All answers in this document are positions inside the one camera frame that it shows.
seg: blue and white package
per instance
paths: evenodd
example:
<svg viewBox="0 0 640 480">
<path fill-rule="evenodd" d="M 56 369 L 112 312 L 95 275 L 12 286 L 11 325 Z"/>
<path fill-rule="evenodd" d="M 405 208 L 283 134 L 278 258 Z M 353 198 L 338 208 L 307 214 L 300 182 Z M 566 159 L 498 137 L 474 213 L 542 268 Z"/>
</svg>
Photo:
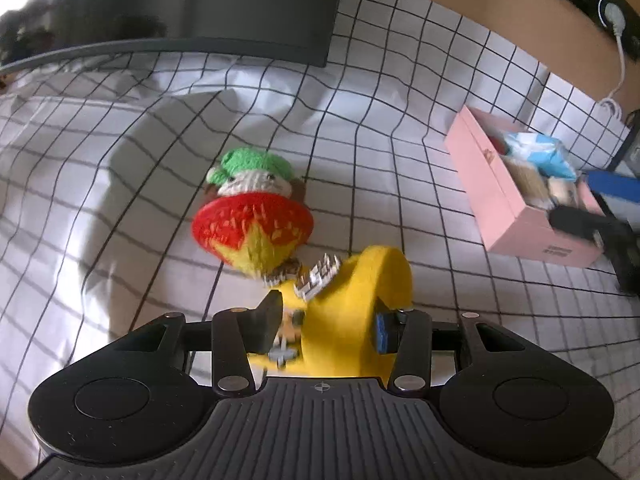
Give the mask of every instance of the blue and white package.
<svg viewBox="0 0 640 480">
<path fill-rule="evenodd" d="M 508 155 L 530 162 L 542 175 L 564 178 L 571 182 L 578 179 L 577 173 L 567 160 L 568 152 L 560 140 L 527 132 L 506 134 L 504 141 L 509 147 Z"/>
</svg>

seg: power cord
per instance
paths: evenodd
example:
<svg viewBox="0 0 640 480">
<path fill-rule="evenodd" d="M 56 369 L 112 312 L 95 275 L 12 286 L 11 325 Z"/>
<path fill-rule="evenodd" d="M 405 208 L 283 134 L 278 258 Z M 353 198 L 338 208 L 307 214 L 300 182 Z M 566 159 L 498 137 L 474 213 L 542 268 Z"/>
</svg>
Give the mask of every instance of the power cord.
<svg viewBox="0 0 640 480">
<path fill-rule="evenodd" d="M 618 45 L 618 54 L 620 55 L 620 82 L 611 92 L 609 92 L 609 95 L 599 101 L 598 104 L 608 107 L 611 111 L 611 116 L 622 121 L 622 107 L 613 98 L 613 95 L 620 90 L 622 83 L 625 82 L 625 51 L 622 49 L 622 33 L 626 26 L 625 15 L 622 13 L 619 6 L 608 3 L 604 8 L 604 17 L 611 24 L 611 27 L 613 28 L 613 35 L 616 37 L 616 44 Z"/>
</svg>

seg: plush toy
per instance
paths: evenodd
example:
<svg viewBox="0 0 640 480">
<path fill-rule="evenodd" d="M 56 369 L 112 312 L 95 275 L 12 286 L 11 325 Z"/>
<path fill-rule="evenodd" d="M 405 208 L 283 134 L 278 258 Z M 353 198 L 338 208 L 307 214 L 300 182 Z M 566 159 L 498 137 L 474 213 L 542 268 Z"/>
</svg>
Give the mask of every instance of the plush toy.
<svg viewBox="0 0 640 480">
<path fill-rule="evenodd" d="M 309 238 L 314 221 L 304 184 L 282 157 L 253 148 L 228 152 L 207 173 L 210 202 L 191 225 L 205 250 L 245 274 L 267 278 Z"/>
</svg>

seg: pink box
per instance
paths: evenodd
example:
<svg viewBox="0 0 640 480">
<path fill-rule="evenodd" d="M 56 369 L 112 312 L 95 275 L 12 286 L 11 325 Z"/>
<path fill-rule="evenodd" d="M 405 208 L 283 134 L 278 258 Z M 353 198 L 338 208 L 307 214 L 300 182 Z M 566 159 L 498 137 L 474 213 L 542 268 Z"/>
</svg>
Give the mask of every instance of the pink box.
<svg viewBox="0 0 640 480">
<path fill-rule="evenodd" d="M 525 204 L 487 133 L 521 131 L 510 120 L 463 107 L 445 145 L 476 215 L 487 251 L 571 267 L 588 267 L 602 253 L 595 245 L 553 231 L 542 209 Z M 585 183 L 585 207 L 602 214 Z"/>
</svg>

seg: ribbed black surface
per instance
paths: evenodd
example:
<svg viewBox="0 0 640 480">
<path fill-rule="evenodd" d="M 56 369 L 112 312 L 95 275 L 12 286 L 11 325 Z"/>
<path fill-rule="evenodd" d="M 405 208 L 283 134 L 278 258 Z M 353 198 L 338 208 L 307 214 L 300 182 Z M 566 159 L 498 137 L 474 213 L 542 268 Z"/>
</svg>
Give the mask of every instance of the ribbed black surface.
<svg viewBox="0 0 640 480">
<path fill-rule="evenodd" d="M 331 387 L 321 392 L 315 388 L 319 383 Z M 394 397 L 374 379 L 271 378 L 253 397 L 220 402 L 193 439 L 161 458 L 111 468 L 75 465 L 52 458 L 31 478 L 609 480 L 616 477 L 596 460 L 526 469 L 478 456 L 440 427 L 427 403 Z"/>
</svg>

